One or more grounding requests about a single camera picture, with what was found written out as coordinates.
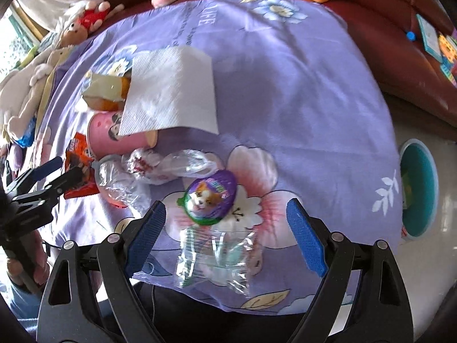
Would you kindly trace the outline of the brown bear plush toy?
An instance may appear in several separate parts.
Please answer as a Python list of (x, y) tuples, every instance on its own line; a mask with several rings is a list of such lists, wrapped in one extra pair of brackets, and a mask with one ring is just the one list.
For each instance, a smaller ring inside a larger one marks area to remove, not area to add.
[(107, 19), (120, 13), (124, 8), (123, 4), (112, 8), (107, 1), (89, 1), (82, 12), (63, 29), (57, 42), (57, 48), (81, 44), (88, 36), (100, 29)]

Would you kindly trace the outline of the cream orange snack bag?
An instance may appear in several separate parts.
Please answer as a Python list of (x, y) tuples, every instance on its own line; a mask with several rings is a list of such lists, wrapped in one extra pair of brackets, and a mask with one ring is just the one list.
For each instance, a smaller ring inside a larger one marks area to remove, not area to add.
[(95, 111), (122, 111), (131, 79), (88, 71), (82, 85), (82, 98)]

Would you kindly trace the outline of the purple floral tablecloth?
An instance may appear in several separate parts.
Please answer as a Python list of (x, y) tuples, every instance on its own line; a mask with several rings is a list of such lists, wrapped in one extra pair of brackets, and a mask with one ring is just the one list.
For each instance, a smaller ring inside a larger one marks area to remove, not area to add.
[(220, 276), (186, 294), (226, 311), (299, 314), (320, 283), (286, 221), (299, 200), (311, 216), (354, 242), (400, 240), (399, 156), (389, 110), (346, 24), (302, 0), (199, 0), (133, 15), (77, 46), (56, 73), (37, 156), (63, 156), (86, 134), (88, 71), (124, 73), (154, 50), (187, 46), (212, 60), (219, 133), (159, 132), (166, 155), (196, 149), (238, 183), (222, 229), (256, 233), (248, 296)]

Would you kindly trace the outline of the white rabbit plush toy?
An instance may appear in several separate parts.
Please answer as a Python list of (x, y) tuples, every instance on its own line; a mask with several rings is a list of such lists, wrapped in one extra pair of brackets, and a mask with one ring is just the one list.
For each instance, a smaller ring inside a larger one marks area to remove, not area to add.
[(73, 45), (49, 47), (1, 81), (1, 141), (23, 138), (39, 108), (48, 77), (73, 49)]

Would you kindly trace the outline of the colourful toy pile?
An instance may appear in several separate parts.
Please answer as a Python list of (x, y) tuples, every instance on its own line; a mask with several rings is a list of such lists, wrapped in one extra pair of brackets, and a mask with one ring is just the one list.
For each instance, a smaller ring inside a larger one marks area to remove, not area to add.
[(425, 52), (440, 64), (445, 77), (456, 87), (456, 42), (432, 26), (423, 16), (416, 15)]

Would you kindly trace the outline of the dark red leather sofa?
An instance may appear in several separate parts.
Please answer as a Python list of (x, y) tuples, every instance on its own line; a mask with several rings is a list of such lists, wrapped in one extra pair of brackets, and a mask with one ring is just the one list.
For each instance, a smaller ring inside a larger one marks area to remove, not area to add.
[[(124, 4), (129, 13), (136, 6), (144, 8), (136, 13), (152, 9), (146, 8), (147, 0), (108, 1)], [(329, 0), (323, 5), (346, 21), (381, 90), (388, 94), (389, 106), (401, 105), (397, 113), (414, 110), (414, 117), (428, 113), (456, 128), (456, 87), (425, 52), (416, 17), (420, 14), (437, 31), (451, 35), (453, 24), (434, 0)], [(416, 35), (414, 42), (407, 39), (409, 31)]]

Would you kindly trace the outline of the teal trash bin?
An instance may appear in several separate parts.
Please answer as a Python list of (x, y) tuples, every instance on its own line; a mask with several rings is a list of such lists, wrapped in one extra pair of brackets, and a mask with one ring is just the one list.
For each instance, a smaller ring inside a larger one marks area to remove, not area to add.
[(438, 170), (429, 148), (419, 139), (409, 139), (400, 148), (403, 188), (401, 235), (418, 240), (432, 227), (439, 203)]

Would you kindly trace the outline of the small blue ball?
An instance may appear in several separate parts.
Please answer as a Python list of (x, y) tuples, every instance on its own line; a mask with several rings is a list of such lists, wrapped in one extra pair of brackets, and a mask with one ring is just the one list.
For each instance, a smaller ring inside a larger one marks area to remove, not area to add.
[(416, 35), (412, 31), (407, 32), (406, 36), (407, 36), (407, 39), (409, 39), (411, 42), (414, 42), (416, 40)]

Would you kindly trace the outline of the crumpled clear plastic wrapper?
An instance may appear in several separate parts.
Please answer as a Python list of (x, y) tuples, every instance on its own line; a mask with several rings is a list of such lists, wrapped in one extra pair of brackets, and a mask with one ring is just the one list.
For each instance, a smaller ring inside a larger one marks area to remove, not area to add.
[(209, 177), (218, 164), (202, 151), (181, 149), (162, 156), (138, 148), (130, 154), (108, 155), (94, 162), (95, 182), (104, 199), (143, 216), (152, 204), (152, 189), (171, 181)]

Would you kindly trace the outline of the clear printed plastic bag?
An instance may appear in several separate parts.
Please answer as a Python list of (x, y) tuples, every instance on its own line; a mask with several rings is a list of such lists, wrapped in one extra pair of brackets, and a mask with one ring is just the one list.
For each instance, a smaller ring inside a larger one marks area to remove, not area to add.
[(262, 266), (263, 246), (254, 231), (192, 226), (180, 232), (180, 247), (174, 276), (178, 288), (209, 282), (249, 296), (251, 278)]

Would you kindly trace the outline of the pink paper cup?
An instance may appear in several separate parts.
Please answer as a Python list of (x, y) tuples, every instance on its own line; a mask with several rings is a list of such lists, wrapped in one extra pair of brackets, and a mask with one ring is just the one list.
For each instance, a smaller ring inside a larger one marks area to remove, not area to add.
[(138, 148), (153, 148), (157, 131), (120, 135), (122, 111), (99, 112), (93, 115), (87, 127), (87, 145), (96, 159), (108, 155), (124, 155)]

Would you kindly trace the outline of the white paper napkin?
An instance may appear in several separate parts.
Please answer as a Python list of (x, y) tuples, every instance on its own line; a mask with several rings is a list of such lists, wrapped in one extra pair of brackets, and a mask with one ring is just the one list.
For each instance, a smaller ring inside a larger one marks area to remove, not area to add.
[(219, 133), (212, 59), (189, 46), (133, 58), (120, 135), (176, 127)]

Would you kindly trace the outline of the red chocolate wafer wrapper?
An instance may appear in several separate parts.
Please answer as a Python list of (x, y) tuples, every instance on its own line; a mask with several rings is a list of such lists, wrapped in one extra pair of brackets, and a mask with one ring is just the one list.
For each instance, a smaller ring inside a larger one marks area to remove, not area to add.
[(89, 148), (86, 135), (77, 132), (65, 151), (65, 171), (73, 169), (77, 171), (76, 184), (63, 195), (66, 200), (99, 193), (95, 182), (95, 170), (92, 167), (93, 162), (95, 162), (95, 156)]

